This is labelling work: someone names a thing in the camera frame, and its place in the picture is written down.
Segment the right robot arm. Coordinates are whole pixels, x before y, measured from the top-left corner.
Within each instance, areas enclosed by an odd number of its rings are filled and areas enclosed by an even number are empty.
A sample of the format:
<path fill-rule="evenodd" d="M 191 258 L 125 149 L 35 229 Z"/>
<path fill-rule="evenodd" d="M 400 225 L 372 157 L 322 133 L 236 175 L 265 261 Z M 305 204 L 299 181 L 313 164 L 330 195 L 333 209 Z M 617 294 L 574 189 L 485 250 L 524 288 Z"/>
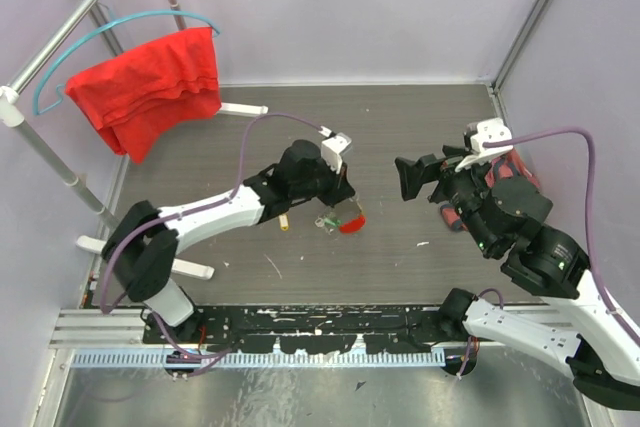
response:
<path fill-rule="evenodd" d="M 604 407 L 638 410 L 639 347 L 605 305 L 588 254 L 570 235 L 547 225 L 552 202 L 521 176 L 487 185 L 487 165 L 466 166 L 458 148 L 443 151 L 442 158 L 395 159 L 403 200 L 434 183 L 430 202 L 449 202 L 483 257 L 501 261 L 503 274 L 557 308 L 571 327 L 548 327 L 454 288 L 438 310 L 442 335 L 502 343 L 555 368 Z"/>

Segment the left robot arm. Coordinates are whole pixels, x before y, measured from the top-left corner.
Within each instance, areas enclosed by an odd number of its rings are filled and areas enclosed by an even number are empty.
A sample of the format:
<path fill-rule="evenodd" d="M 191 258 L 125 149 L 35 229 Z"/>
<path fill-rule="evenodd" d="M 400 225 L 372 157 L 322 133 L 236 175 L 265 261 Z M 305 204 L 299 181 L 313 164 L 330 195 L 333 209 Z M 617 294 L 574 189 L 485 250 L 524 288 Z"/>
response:
<path fill-rule="evenodd" d="M 134 204 L 101 251 L 102 259 L 131 301 L 153 313 L 154 324 L 178 343 L 194 340 L 204 321 L 172 279 L 177 254 L 237 228 L 275 219 L 291 208 L 319 200 L 335 207 L 355 195 L 342 155 L 351 145 L 343 133 L 315 144 L 294 141 L 280 160 L 243 180 L 237 189 L 173 207 Z"/>

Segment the green tag key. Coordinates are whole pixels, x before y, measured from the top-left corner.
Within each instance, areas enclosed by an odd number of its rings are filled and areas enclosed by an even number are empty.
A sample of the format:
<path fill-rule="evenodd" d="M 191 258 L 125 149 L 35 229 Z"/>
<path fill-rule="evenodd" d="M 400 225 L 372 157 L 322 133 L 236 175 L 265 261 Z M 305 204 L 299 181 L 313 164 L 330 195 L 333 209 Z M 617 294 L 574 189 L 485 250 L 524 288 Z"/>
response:
<path fill-rule="evenodd" d="M 320 218 L 321 225 L 327 228 L 339 228 L 341 221 L 335 216 L 325 216 Z"/>

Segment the metal key holder red handle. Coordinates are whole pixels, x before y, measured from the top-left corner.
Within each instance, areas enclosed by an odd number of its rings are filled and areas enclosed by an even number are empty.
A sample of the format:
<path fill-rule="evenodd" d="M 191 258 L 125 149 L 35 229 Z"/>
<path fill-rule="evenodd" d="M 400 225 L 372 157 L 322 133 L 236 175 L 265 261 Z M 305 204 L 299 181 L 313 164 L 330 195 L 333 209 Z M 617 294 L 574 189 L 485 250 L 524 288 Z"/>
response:
<path fill-rule="evenodd" d="M 335 216 L 341 221 L 341 226 L 339 228 L 323 227 L 320 218 L 325 216 Z M 334 207 L 326 208 L 315 220 L 315 226 L 324 229 L 329 234 L 334 232 L 342 235 L 355 234 L 365 225 L 366 216 L 360 202 L 355 198 L 347 199 Z"/>

